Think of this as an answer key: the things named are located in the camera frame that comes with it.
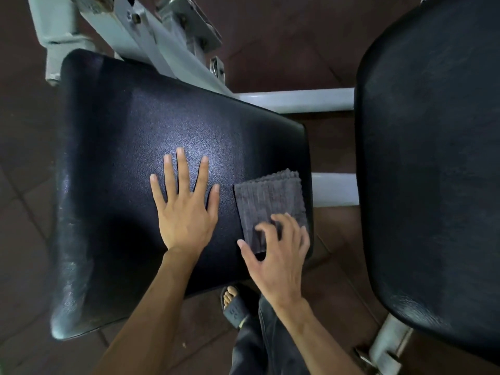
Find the black padded machine seat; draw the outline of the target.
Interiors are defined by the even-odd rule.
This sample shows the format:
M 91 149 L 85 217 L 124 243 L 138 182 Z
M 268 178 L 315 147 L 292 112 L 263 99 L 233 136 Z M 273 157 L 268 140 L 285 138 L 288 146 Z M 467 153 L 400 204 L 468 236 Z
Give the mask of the black padded machine seat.
M 191 189 L 202 156 L 218 183 L 218 223 L 185 298 L 249 279 L 234 184 L 297 171 L 314 236 L 305 127 L 272 111 L 160 75 L 152 67 L 78 49 L 59 84 L 52 248 L 57 283 L 52 336 L 68 340 L 127 319 L 166 248 L 149 177 L 165 194 L 163 157 L 183 147 Z

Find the person's left hand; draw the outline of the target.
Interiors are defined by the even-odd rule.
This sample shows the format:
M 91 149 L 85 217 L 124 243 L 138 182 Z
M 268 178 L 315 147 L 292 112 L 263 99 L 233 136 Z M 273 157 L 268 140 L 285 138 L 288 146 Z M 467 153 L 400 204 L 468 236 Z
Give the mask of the person's left hand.
M 164 177 L 166 207 L 157 210 L 161 238 L 169 252 L 180 252 L 197 261 L 216 228 L 207 212 L 209 158 L 201 158 L 191 195 L 178 195 L 178 176 L 174 176 L 171 154 L 164 156 Z

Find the white metal machine frame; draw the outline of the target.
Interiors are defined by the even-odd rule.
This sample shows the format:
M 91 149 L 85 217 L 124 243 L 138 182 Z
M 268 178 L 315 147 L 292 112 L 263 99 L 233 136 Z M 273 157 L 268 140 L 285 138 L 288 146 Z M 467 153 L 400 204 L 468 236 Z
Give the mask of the white metal machine frame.
M 155 12 L 150 12 L 139 0 L 28 0 L 28 5 L 37 38 L 47 51 L 45 78 L 53 86 L 59 87 L 61 67 L 66 56 L 83 49 L 150 66 L 160 75 L 282 116 L 353 110 L 353 88 L 231 92 L 224 83 L 222 62 L 214 57 L 209 67 L 203 65 L 180 47 Z M 353 174 L 311 172 L 311 183 L 313 207 L 359 204 Z M 52 335 L 51 316 L 49 328 Z

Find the black padded machine backrest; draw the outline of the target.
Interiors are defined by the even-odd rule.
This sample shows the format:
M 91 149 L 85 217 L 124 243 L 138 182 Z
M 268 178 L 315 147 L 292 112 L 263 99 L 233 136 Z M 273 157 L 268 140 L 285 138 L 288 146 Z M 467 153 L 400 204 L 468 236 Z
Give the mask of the black padded machine backrest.
M 500 0 L 426 0 L 354 90 L 368 276 L 411 328 L 500 366 Z

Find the grey ribbed microfibre cloth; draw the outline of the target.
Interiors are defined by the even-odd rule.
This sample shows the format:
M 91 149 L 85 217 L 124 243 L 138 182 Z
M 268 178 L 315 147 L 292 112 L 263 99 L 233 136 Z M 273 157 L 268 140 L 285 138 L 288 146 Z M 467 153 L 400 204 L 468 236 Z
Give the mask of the grey ribbed microfibre cloth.
M 305 226 L 310 231 L 298 171 L 285 169 L 235 184 L 234 196 L 243 239 L 256 255 L 266 252 L 266 238 L 255 226 L 261 222 L 274 224 L 272 214 L 287 213 L 297 220 L 300 227 Z

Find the dark trousers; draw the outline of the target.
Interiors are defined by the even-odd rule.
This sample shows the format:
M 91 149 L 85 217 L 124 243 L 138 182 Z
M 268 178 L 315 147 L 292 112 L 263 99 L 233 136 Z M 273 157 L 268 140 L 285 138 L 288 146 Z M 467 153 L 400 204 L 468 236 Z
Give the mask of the dark trousers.
M 237 335 L 229 375 L 310 375 L 291 335 L 264 296 Z

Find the grey metal adjustment bracket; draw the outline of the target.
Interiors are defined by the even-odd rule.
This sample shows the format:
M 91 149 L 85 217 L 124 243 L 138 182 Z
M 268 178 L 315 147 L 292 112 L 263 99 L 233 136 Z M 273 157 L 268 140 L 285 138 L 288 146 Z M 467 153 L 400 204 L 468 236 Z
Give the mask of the grey metal adjustment bracket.
M 207 54 L 222 47 L 222 36 L 195 0 L 157 0 L 155 14 L 186 49 L 203 65 Z

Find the person's right hand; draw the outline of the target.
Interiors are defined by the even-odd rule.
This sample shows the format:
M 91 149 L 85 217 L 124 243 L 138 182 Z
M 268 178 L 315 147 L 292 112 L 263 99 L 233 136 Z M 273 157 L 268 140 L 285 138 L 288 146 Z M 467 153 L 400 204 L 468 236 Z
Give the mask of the person's right hand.
M 301 227 L 293 218 L 295 235 L 290 246 L 282 246 L 277 231 L 269 222 L 261 222 L 255 229 L 266 238 L 266 257 L 257 276 L 251 276 L 262 295 L 272 302 L 302 297 L 302 271 L 305 257 L 300 254 Z

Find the person's foot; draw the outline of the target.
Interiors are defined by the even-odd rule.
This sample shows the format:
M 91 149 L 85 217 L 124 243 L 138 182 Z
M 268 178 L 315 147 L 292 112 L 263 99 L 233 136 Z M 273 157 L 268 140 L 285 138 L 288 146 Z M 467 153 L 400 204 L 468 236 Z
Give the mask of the person's foot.
M 239 294 L 238 289 L 235 286 L 228 286 L 222 292 L 222 308 L 226 310 L 231 304 L 233 299 Z

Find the person's left forearm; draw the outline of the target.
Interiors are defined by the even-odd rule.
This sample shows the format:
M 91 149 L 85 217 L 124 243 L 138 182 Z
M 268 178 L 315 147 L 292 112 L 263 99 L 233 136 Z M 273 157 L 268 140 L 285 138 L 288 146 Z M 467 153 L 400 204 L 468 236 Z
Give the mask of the person's left forearm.
M 172 353 L 187 284 L 203 247 L 164 254 L 141 301 L 91 375 L 162 375 Z

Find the person's right forearm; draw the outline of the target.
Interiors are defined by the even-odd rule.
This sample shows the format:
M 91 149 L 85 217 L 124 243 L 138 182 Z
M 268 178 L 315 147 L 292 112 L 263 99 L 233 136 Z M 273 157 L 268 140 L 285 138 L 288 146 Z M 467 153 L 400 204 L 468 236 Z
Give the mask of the person's right forearm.
M 303 298 L 272 302 L 310 375 L 363 375 L 359 367 L 316 318 Z

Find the black slide sandal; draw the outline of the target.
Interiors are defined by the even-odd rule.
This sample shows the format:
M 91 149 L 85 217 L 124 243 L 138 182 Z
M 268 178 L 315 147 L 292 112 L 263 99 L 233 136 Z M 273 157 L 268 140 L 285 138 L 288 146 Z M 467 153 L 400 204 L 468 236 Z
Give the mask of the black slide sandal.
M 228 322 L 234 328 L 240 330 L 249 318 L 258 314 L 260 294 L 243 283 L 236 283 L 232 286 L 238 289 L 239 294 L 233 299 L 228 308 L 223 310 L 222 292 L 228 286 L 224 287 L 220 295 L 221 308 Z

